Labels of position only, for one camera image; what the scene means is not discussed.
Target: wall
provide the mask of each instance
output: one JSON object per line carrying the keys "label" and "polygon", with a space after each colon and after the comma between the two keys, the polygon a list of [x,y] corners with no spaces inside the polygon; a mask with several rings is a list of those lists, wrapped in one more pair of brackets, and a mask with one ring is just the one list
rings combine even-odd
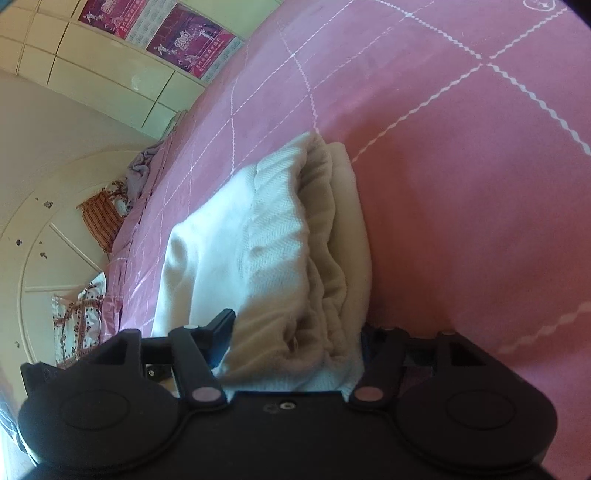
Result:
{"label": "wall", "polygon": [[98,151],[139,150],[151,142],[102,113],[0,72],[0,234],[39,181],[59,166]]}
{"label": "wall", "polygon": [[[246,39],[280,0],[184,3]],[[0,14],[0,69],[159,138],[175,113],[190,108],[206,84],[78,21],[85,4],[86,0],[15,0]]]}

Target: white wall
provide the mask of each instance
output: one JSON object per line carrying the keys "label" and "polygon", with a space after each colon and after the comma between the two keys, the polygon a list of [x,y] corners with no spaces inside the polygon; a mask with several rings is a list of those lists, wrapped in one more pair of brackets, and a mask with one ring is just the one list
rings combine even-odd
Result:
{"label": "white wall", "polygon": [[0,72],[0,235],[40,180],[61,165],[153,142],[65,96]]}

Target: black plastic device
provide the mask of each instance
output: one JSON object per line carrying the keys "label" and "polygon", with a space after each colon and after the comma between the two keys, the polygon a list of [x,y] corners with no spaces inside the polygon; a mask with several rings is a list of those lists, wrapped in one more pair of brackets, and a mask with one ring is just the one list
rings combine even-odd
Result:
{"label": "black plastic device", "polygon": [[[234,313],[142,339],[124,330],[69,369],[22,366],[33,479],[550,480],[548,399],[457,333],[366,328],[366,371],[341,393],[238,392],[211,368]],[[158,365],[154,369],[146,365]],[[171,365],[180,398],[158,383]],[[410,372],[421,372],[413,382]]]}

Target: white patterned fabric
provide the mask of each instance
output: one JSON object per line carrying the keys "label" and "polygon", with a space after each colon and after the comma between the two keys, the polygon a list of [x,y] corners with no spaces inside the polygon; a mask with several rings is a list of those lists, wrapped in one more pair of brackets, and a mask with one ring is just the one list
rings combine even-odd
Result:
{"label": "white patterned fabric", "polygon": [[78,294],[78,300],[53,297],[53,333],[59,368],[73,365],[98,346],[105,293],[106,278],[100,273]]}

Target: poster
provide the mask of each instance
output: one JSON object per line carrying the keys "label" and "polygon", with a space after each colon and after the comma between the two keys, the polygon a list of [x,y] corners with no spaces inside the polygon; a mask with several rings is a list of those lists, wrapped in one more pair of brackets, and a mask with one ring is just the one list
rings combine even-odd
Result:
{"label": "poster", "polygon": [[210,83],[242,40],[174,0],[87,0],[81,22]]}

